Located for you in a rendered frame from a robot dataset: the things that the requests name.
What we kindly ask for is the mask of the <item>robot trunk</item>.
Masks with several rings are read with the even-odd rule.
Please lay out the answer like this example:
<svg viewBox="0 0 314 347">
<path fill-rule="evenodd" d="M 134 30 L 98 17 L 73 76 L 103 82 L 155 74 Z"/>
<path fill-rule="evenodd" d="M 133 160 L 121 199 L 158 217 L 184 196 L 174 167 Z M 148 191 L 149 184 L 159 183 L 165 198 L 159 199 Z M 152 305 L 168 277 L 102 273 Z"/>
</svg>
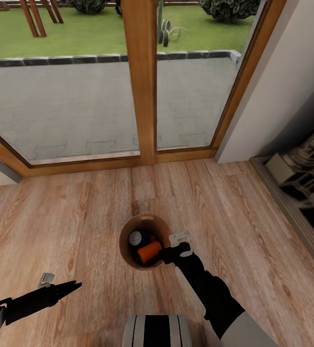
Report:
<svg viewBox="0 0 314 347">
<path fill-rule="evenodd" d="M 130 315 L 122 347 L 192 347 L 184 315 Z"/>
</svg>

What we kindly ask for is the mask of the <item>trash can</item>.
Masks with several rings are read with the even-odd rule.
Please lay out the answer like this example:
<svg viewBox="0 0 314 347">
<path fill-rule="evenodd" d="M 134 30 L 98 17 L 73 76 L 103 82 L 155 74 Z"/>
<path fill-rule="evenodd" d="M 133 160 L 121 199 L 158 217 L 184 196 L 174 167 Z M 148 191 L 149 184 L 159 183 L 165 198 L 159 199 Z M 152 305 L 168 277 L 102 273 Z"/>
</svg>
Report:
<svg viewBox="0 0 314 347">
<path fill-rule="evenodd" d="M 151 216 L 153 217 L 153 219 L 139 219 L 143 216 Z M 141 231 L 143 233 L 154 235 L 158 238 L 158 242 L 161 244 L 163 249 L 165 249 L 171 247 L 169 236 L 172 235 L 167 222 L 165 222 L 163 218 L 155 214 L 139 214 L 134 216 L 125 224 L 119 237 L 120 254 L 129 266 L 140 271 L 148 271 L 158 268 L 164 263 L 164 260 L 160 260 L 159 257 L 156 257 L 155 259 L 153 259 L 153 261 L 150 261 L 149 264 L 138 264 L 135 257 L 135 252 L 138 250 L 138 248 L 135 248 L 133 245 L 131 245 L 129 241 L 130 235 L 134 231 Z"/>
</svg>

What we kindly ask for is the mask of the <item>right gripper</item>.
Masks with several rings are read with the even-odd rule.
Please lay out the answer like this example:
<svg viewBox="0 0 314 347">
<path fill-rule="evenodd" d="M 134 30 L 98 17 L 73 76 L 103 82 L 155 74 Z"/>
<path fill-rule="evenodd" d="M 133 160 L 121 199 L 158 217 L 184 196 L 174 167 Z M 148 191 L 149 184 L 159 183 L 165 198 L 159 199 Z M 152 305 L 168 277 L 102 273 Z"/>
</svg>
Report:
<svg viewBox="0 0 314 347">
<path fill-rule="evenodd" d="M 178 250 L 185 250 L 185 249 L 190 250 L 189 243 L 187 243 L 187 242 L 179 243 L 179 246 L 176 246 L 174 248 L 168 247 L 168 248 L 165 248 L 163 250 L 159 250 L 158 251 L 159 259 L 164 260 L 165 264 L 174 263 L 173 258 L 174 258 L 175 253 Z"/>
</svg>

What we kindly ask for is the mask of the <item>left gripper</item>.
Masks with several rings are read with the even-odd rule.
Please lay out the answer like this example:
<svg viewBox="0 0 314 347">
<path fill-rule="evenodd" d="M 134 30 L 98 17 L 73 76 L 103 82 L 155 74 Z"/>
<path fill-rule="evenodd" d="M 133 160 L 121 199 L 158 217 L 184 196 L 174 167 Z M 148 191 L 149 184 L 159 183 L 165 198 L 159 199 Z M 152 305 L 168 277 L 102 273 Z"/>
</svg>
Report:
<svg viewBox="0 0 314 347">
<path fill-rule="evenodd" d="M 59 285 L 51 284 L 24 295 L 24 318 L 28 317 L 46 307 L 52 307 L 58 300 L 72 293 L 82 286 L 82 283 L 70 281 Z"/>
</svg>

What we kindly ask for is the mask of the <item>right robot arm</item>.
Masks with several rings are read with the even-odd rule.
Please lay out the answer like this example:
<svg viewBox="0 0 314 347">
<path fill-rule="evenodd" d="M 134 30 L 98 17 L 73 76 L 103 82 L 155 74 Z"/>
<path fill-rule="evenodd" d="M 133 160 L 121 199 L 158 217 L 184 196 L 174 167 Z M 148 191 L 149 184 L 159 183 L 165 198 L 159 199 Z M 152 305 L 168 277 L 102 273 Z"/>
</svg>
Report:
<svg viewBox="0 0 314 347">
<path fill-rule="evenodd" d="M 165 264 L 175 263 L 175 273 L 224 347 L 279 347 L 230 293 L 227 284 L 213 276 L 190 251 L 188 230 L 169 236 L 171 247 L 158 251 Z"/>
</svg>

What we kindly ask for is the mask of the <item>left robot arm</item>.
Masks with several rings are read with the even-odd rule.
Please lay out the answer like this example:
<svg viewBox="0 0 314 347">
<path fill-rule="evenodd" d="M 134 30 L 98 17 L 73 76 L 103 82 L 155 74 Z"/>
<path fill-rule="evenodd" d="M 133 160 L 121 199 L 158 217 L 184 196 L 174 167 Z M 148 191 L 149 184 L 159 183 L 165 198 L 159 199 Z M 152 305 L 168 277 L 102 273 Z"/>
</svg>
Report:
<svg viewBox="0 0 314 347">
<path fill-rule="evenodd" d="M 49 284 L 55 274 L 43 273 L 38 284 L 38 290 L 12 299 L 0 301 L 0 329 L 4 323 L 10 323 L 28 317 L 46 307 L 52 307 L 58 300 L 72 293 L 82 286 L 82 283 L 70 281 L 59 285 Z M 5 305 L 4 305 L 5 304 Z"/>
</svg>

